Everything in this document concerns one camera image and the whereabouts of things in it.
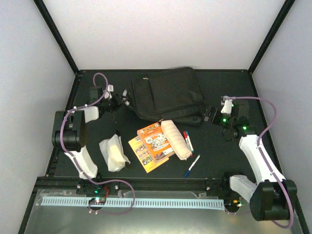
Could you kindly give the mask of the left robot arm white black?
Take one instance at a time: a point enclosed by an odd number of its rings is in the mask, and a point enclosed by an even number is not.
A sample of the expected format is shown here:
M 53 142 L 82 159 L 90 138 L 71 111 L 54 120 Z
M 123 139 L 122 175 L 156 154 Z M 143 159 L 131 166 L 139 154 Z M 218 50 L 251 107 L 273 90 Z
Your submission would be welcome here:
M 104 191 L 105 183 L 97 178 L 98 167 L 86 148 L 86 124 L 99 119 L 104 113 L 111 113 L 122 105 L 128 105 L 127 94 L 127 90 L 121 95 L 115 93 L 112 85 L 107 88 L 95 86 L 90 89 L 87 104 L 55 113 L 52 144 L 70 158 L 81 179 L 90 179 L 87 188 L 95 195 Z M 118 172 L 130 166 L 119 132 L 100 142 L 99 147 L 110 172 Z

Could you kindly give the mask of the black student bag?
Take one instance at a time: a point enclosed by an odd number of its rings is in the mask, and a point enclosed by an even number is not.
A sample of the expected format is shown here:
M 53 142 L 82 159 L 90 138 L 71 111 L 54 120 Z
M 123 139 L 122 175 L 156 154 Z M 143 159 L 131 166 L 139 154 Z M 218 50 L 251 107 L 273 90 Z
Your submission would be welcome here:
M 134 78 L 124 99 L 140 119 L 194 126 L 203 122 L 205 98 L 191 67 Z

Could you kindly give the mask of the green cap marker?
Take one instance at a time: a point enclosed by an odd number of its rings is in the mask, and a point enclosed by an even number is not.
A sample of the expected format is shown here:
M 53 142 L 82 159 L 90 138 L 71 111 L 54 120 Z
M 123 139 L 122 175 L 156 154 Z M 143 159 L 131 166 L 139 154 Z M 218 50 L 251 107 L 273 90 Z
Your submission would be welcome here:
M 188 131 L 186 131 L 186 139 L 187 139 L 187 142 L 188 142 L 188 146 L 189 146 L 191 152 L 193 153 L 193 152 L 194 152 L 194 149 L 193 149 L 193 146 L 192 146 L 192 143 L 191 143 L 191 140 L 190 140 L 190 136 L 189 136 Z

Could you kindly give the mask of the cream fabric pencil case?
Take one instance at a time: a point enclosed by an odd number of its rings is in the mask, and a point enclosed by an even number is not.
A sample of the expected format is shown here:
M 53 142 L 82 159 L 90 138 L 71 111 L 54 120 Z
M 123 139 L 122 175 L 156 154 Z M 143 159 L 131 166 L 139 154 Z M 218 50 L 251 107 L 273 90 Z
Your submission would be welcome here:
M 192 152 L 174 122 L 172 120 L 163 120 L 160 125 L 177 157 L 180 160 L 187 160 Z

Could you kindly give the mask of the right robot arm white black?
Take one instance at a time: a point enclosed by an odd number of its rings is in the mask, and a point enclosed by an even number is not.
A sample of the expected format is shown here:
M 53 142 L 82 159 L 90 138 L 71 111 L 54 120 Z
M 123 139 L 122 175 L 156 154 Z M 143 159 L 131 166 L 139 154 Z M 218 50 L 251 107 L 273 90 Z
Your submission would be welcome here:
M 237 140 L 253 170 L 256 182 L 245 175 L 228 174 L 222 183 L 226 196 L 241 195 L 249 204 L 256 221 L 288 220 L 289 228 L 294 221 L 296 184 L 286 179 L 276 168 L 262 141 L 262 134 L 249 123 L 249 104 L 246 99 L 224 97 L 222 108 L 208 107 L 204 120 L 222 127 L 226 141 Z

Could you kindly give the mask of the blue cap marker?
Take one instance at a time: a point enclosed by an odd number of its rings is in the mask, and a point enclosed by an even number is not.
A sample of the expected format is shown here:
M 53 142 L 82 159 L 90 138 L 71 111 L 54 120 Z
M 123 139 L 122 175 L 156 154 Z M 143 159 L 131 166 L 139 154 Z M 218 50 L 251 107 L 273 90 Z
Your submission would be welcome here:
M 192 164 L 190 165 L 190 167 L 188 168 L 188 170 L 185 172 L 184 177 L 188 177 L 192 168 L 195 166 L 195 164 L 198 162 L 198 160 L 200 159 L 201 155 L 198 155 L 195 160 L 192 162 Z

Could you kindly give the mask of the red cap marker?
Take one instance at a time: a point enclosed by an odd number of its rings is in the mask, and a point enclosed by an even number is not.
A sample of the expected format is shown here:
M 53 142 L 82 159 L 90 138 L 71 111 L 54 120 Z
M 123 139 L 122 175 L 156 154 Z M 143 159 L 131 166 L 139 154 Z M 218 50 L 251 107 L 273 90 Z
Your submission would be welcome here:
M 193 151 L 191 150 L 190 144 L 189 144 L 188 139 L 187 139 L 187 134 L 185 131 L 183 131 L 183 135 L 184 135 L 184 139 L 186 141 L 186 144 L 188 146 L 188 149 L 191 151 L 191 156 L 193 156 Z

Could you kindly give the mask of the orange thick book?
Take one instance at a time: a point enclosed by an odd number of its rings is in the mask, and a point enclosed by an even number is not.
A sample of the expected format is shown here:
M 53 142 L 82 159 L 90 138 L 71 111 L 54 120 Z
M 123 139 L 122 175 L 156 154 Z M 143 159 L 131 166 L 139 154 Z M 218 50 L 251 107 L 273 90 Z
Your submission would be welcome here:
M 175 154 L 159 122 L 139 129 L 137 136 L 156 164 Z

